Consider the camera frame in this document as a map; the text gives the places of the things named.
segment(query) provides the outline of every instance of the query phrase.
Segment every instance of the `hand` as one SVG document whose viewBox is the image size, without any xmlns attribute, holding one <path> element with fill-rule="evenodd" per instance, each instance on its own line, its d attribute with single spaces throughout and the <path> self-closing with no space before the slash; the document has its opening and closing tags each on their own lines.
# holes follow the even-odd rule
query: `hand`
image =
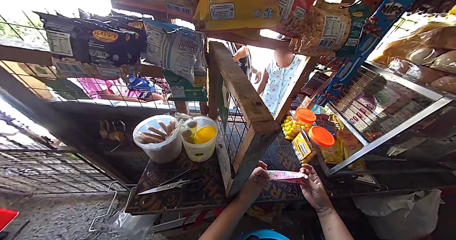
<svg viewBox="0 0 456 240">
<path fill-rule="evenodd" d="M 312 205 L 318 213 L 318 216 L 324 216 L 334 210 L 322 181 L 315 172 L 315 169 L 309 164 L 302 164 L 300 173 L 304 173 L 309 178 L 301 179 L 301 190 L 305 199 Z"/>
<path fill-rule="evenodd" d="M 269 174 L 266 172 L 267 167 L 264 162 L 259 161 L 257 167 L 239 191 L 237 199 L 242 204 L 245 204 L 246 208 L 253 204 L 265 185 L 266 180 L 269 179 Z"/>
<path fill-rule="evenodd" d="M 257 71 L 255 74 L 255 84 L 258 84 L 261 81 L 261 72 Z"/>
</svg>

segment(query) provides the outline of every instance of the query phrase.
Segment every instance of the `white plastic tub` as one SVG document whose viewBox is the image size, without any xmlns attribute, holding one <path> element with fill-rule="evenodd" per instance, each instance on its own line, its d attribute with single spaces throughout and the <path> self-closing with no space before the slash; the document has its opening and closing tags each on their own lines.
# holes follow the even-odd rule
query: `white plastic tub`
<svg viewBox="0 0 456 240">
<path fill-rule="evenodd" d="M 156 144 L 141 144 L 139 140 L 140 132 L 146 131 L 150 132 L 147 129 L 147 126 L 152 126 L 161 130 L 161 127 L 158 125 L 158 121 L 163 121 L 165 125 L 168 125 L 171 121 L 177 123 L 177 120 L 170 115 L 156 115 L 150 118 L 145 119 L 140 122 L 133 131 L 133 141 L 134 143 L 142 148 L 145 151 L 150 160 L 156 163 L 168 163 L 173 161 L 179 156 L 182 151 L 182 141 L 180 137 L 177 137 L 179 130 L 175 129 L 171 136 L 166 137 L 165 141 L 162 143 Z"/>
<path fill-rule="evenodd" d="M 193 120 L 197 121 L 198 128 L 202 128 L 204 126 L 212 126 L 215 128 L 217 132 L 217 124 L 209 117 L 206 116 L 196 116 L 193 117 Z M 191 120 L 185 122 L 184 126 L 186 126 Z M 215 150 L 215 139 L 217 138 L 217 134 L 215 137 L 212 138 L 210 141 L 203 143 L 203 144 L 191 144 L 184 140 L 182 135 L 180 135 L 180 139 L 184 144 L 185 151 L 187 152 L 188 158 L 192 161 L 200 162 L 205 161 L 211 158 L 212 154 Z"/>
</svg>

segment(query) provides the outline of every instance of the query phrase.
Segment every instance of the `blue shirt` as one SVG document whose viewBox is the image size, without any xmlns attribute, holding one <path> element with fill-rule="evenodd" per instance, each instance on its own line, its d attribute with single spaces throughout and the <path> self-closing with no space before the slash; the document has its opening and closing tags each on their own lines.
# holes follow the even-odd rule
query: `blue shirt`
<svg viewBox="0 0 456 240">
<path fill-rule="evenodd" d="M 276 111 L 300 62 L 301 59 L 295 56 L 293 62 L 287 67 L 278 67 L 274 60 L 266 67 L 266 72 L 269 75 L 268 82 L 260 97 L 271 114 Z"/>
</svg>

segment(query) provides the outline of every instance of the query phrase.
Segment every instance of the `transparent plastic bag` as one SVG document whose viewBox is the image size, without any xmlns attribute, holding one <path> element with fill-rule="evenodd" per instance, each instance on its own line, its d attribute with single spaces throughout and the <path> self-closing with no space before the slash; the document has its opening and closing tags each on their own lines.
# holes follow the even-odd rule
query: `transparent plastic bag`
<svg viewBox="0 0 456 240">
<path fill-rule="evenodd" d="M 154 233 L 148 232 L 148 230 L 153 226 L 157 217 L 157 214 L 133 216 L 126 213 L 125 208 L 123 208 L 108 221 L 108 224 L 111 225 L 113 231 L 121 236 L 131 239 L 144 239 L 148 233 Z"/>
</svg>

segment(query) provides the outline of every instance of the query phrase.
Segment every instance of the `metal frame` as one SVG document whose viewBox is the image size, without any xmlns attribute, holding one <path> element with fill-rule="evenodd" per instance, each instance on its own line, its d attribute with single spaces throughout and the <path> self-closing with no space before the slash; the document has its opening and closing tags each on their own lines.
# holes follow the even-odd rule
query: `metal frame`
<svg viewBox="0 0 456 240">
<path fill-rule="evenodd" d="M 348 166 L 352 162 L 356 161 L 357 159 L 361 158 L 363 155 L 367 154 L 368 152 L 372 151 L 373 149 L 377 148 L 379 145 L 385 143 L 386 141 L 390 140 L 394 136 L 398 135 L 399 133 L 403 132 L 410 126 L 413 126 L 415 123 L 418 123 L 420 120 L 424 119 L 428 115 L 434 113 L 438 109 L 446 106 L 447 104 L 451 103 L 454 101 L 454 98 L 450 96 L 443 96 L 439 93 L 436 93 L 432 90 L 429 90 L 423 86 L 420 86 L 418 84 L 415 84 L 413 82 L 410 82 L 406 79 L 403 79 L 397 75 L 394 75 L 386 70 L 383 70 L 379 67 L 376 67 L 375 65 L 369 64 L 369 63 L 364 63 L 362 67 L 367 68 L 375 73 L 378 73 L 379 75 L 385 77 L 387 80 L 394 81 L 398 84 L 401 84 L 409 89 L 412 89 L 413 91 L 416 91 L 417 93 L 430 98 L 434 100 L 435 102 L 432 103 L 430 106 L 426 107 L 413 117 L 409 118 L 408 120 L 404 121 L 400 125 L 396 126 L 396 128 L 392 129 L 390 132 L 386 133 L 385 135 L 379 137 L 378 139 L 374 140 L 373 142 L 369 143 L 351 124 L 334 108 L 334 106 L 331 103 L 328 103 L 327 106 L 329 109 L 333 111 L 333 113 L 344 123 L 345 127 L 349 129 L 355 137 L 364 145 L 364 147 L 353 154 L 351 157 L 347 158 L 343 162 L 337 164 L 333 168 L 329 169 L 326 165 L 326 163 L 322 162 L 323 160 L 321 159 L 320 164 L 323 167 L 323 171 L 328 175 L 341 175 L 341 174 L 362 174 L 363 172 L 343 172 L 343 173 L 338 173 L 340 169 Z M 427 172 L 427 171 L 435 171 L 434 170 L 420 170 L 420 172 Z"/>
</svg>

